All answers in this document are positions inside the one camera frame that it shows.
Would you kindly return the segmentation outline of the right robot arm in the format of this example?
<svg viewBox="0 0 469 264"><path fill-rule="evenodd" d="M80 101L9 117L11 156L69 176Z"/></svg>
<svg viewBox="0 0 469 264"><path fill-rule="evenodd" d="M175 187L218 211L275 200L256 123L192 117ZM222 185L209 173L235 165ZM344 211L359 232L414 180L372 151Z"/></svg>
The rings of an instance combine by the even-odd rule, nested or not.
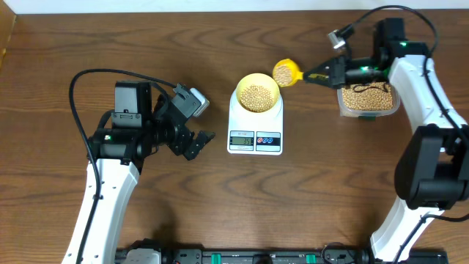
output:
<svg viewBox="0 0 469 264"><path fill-rule="evenodd" d="M384 81L398 93L413 135L395 168L397 198L359 261L403 263L432 220L447 220L445 211L468 199L468 123L440 85L431 49L406 38L403 19L385 18L370 57L340 55L302 79L331 89Z"/></svg>

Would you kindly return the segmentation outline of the yellow measuring scoop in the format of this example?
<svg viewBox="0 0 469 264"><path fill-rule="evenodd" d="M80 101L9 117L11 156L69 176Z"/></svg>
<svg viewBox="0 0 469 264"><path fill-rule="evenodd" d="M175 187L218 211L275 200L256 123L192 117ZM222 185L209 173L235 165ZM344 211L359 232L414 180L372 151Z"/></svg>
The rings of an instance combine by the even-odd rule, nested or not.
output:
<svg viewBox="0 0 469 264"><path fill-rule="evenodd" d="M291 59L282 59L276 63L273 68L273 79L280 87L291 87L298 81L329 86L327 75L316 73L314 70L302 72L297 63Z"/></svg>

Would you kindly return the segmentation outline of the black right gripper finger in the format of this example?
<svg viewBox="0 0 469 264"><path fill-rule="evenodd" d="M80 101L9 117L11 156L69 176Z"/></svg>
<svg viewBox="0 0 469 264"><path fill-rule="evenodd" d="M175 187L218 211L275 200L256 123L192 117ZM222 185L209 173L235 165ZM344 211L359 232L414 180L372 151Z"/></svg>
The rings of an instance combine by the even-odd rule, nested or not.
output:
<svg viewBox="0 0 469 264"><path fill-rule="evenodd" d="M330 87L329 77L326 75L308 75L303 80L309 84L317 84L324 87Z"/></svg>
<svg viewBox="0 0 469 264"><path fill-rule="evenodd" d="M330 62L326 61L317 67L303 73L304 78L327 78L329 76Z"/></svg>

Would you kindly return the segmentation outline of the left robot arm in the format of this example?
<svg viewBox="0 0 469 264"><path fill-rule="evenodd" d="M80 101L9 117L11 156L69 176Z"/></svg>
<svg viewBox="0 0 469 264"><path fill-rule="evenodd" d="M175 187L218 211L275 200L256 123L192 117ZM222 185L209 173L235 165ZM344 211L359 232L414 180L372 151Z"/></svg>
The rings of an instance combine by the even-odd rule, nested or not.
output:
<svg viewBox="0 0 469 264"><path fill-rule="evenodd" d="M86 189L64 263L113 263L129 199L145 158L166 145L175 155L194 159L214 138L194 133L186 122L210 104L195 88L177 84L174 94L160 90L157 103L149 81L121 81L114 90L114 109L85 139L89 163Z"/></svg>

